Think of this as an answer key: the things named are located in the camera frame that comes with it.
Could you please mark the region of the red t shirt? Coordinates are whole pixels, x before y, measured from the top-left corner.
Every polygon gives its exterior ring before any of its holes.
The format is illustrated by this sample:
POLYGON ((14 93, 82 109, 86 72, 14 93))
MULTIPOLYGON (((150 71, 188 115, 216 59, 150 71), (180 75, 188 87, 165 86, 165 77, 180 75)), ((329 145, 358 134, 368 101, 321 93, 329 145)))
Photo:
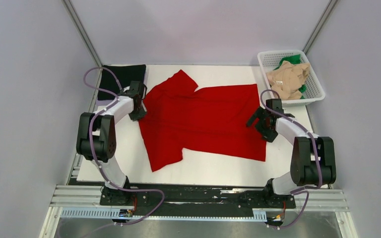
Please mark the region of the red t shirt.
POLYGON ((260 106, 255 84, 200 88, 180 70, 143 103, 139 127, 154 172, 180 162, 183 149, 266 160, 266 141, 246 125, 260 106))

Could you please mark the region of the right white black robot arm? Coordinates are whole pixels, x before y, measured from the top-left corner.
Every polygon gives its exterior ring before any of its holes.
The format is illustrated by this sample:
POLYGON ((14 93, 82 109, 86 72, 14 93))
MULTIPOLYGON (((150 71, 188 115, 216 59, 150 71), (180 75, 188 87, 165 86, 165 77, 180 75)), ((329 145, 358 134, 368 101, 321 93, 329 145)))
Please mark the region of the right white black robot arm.
POLYGON ((267 99, 246 125, 253 125, 267 142, 281 135, 293 146, 289 172, 267 182, 263 194, 266 205, 276 207, 283 196, 335 183, 333 139, 307 130, 292 114, 284 112, 280 99, 267 99))

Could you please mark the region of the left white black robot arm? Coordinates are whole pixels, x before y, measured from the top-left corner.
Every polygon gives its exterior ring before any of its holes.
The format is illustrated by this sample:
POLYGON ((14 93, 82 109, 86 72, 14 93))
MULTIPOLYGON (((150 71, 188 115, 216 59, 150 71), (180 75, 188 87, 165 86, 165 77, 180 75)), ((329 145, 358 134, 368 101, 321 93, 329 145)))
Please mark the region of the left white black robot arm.
POLYGON ((115 125, 126 116, 138 121, 146 115, 142 103, 146 90, 143 82, 132 81, 129 88, 122 90, 104 109, 80 116, 76 151, 91 161, 104 179, 101 205, 127 205, 132 199, 128 177, 115 157, 115 125))

